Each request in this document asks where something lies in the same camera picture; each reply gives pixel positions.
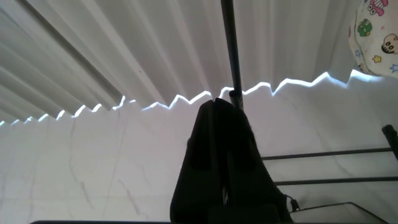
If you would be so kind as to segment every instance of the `pink cartoon character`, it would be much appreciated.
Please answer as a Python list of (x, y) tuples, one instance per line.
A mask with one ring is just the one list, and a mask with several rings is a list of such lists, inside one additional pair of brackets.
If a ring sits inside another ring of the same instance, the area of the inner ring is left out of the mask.
[(376, 13), (379, 16), (384, 14), (384, 7), (388, 5), (388, 0), (371, 0), (368, 5), (368, 11), (370, 15), (375, 15)]

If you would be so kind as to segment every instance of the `cartoon monkey face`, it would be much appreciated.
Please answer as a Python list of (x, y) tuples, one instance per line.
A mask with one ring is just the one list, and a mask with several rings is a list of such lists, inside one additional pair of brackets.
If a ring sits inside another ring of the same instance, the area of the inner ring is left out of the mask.
[(386, 54), (398, 54), (398, 36), (389, 34), (384, 38), (381, 50)]

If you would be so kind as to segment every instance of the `blue star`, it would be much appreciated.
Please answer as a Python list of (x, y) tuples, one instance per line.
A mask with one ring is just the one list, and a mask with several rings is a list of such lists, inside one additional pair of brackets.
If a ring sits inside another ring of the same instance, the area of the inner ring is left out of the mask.
[(392, 64), (390, 69), (392, 70), (391, 73), (398, 72), (398, 65), (397, 64)]
[(361, 56), (361, 52), (359, 50), (355, 50), (355, 57), (360, 57)]

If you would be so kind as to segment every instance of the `star print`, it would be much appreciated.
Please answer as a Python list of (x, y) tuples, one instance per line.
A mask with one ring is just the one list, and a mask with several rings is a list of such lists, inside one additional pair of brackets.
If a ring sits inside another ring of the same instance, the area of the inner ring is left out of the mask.
[(359, 50), (355, 50), (355, 57), (360, 57), (361, 56), (361, 52)]
[(374, 63), (380, 63), (380, 62), (381, 62), (381, 57), (378, 56), (378, 55), (375, 55), (375, 56), (372, 58), (372, 60), (373, 60)]
[(392, 64), (390, 69), (392, 70), (391, 73), (398, 72), (398, 65), (397, 64)]

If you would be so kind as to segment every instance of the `green cartoon character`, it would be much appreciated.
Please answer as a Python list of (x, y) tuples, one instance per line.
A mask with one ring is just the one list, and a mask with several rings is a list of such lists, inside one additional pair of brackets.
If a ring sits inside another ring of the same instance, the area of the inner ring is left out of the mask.
[(358, 24), (358, 32), (361, 37), (367, 37), (371, 35), (371, 31), (372, 31), (371, 21), (363, 19), (363, 21)]

